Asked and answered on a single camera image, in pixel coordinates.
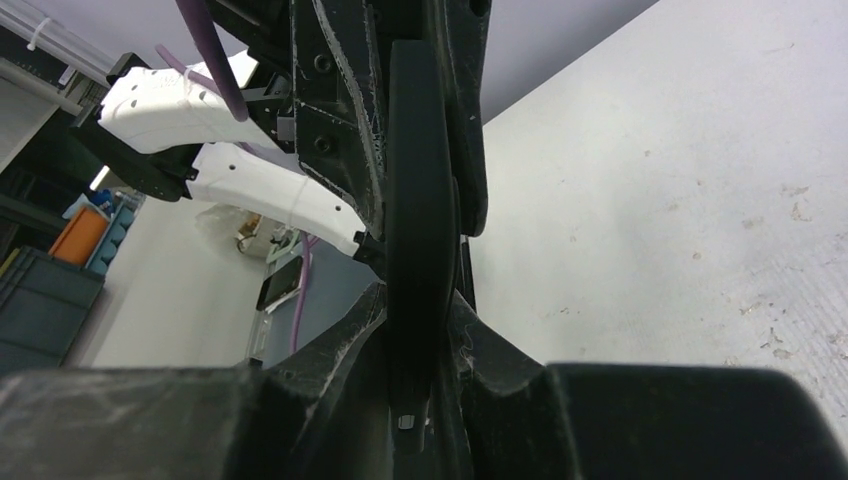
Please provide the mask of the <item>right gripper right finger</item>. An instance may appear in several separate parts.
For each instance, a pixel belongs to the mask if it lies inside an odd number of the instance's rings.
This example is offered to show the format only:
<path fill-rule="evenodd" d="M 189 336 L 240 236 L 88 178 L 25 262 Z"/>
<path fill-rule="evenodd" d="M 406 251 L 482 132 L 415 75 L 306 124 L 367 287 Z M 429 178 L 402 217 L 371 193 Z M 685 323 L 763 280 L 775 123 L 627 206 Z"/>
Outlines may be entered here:
<path fill-rule="evenodd" d="M 811 396 L 767 369 L 540 364 L 461 296 L 437 423 L 445 479 L 843 479 Z"/>

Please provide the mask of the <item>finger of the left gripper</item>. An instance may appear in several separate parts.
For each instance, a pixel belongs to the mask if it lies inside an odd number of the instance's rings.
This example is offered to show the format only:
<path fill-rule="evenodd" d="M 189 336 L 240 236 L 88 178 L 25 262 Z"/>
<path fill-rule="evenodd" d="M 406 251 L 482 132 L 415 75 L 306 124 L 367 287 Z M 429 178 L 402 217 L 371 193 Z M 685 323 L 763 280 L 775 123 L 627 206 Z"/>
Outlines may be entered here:
<path fill-rule="evenodd" d="M 436 0 L 423 8 L 424 32 L 441 74 L 460 231 L 475 237 L 488 212 L 481 87 L 491 3 Z"/>

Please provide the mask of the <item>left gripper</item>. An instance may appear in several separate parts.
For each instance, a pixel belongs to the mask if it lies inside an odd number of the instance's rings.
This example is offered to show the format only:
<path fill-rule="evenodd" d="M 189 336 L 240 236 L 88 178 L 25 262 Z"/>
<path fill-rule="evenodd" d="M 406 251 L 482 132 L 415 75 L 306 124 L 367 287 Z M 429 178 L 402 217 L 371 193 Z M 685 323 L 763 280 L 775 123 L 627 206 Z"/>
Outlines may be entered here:
<path fill-rule="evenodd" d="M 209 0 L 257 61 L 246 88 L 290 100 L 301 167 L 384 236 L 386 99 L 366 1 Z"/>

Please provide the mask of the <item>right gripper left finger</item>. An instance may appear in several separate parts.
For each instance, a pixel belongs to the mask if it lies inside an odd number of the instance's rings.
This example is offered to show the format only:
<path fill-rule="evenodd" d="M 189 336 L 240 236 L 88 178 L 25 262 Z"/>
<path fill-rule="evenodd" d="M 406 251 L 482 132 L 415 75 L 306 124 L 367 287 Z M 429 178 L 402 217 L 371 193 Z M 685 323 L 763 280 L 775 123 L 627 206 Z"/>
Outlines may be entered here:
<path fill-rule="evenodd" d="M 388 479 L 385 289 L 279 364 L 35 370 L 1 384 L 5 479 Z"/>

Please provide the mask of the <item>phone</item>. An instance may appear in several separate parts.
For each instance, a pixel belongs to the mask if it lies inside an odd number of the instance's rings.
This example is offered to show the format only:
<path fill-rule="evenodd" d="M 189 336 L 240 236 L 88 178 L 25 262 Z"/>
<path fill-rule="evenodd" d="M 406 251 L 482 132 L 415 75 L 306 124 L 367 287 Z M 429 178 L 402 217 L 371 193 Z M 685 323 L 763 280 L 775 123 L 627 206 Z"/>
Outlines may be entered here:
<path fill-rule="evenodd" d="M 256 310 L 273 312 L 281 303 L 300 290 L 303 257 L 296 255 L 286 260 L 261 286 Z"/>

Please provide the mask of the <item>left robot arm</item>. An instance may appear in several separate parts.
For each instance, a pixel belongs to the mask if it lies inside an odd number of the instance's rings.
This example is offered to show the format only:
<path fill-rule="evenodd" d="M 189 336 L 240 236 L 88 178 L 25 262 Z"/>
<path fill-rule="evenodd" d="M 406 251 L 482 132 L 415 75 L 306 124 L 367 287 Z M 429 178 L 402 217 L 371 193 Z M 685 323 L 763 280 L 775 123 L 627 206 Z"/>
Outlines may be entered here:
<path fill-rule="evenodd" d="M 378 275 L 451 273 L 486 221 L 487 1 L 182 1 L 202 55 L 128 53 L 71 133 L 142 193 L 238 207 Z"/>

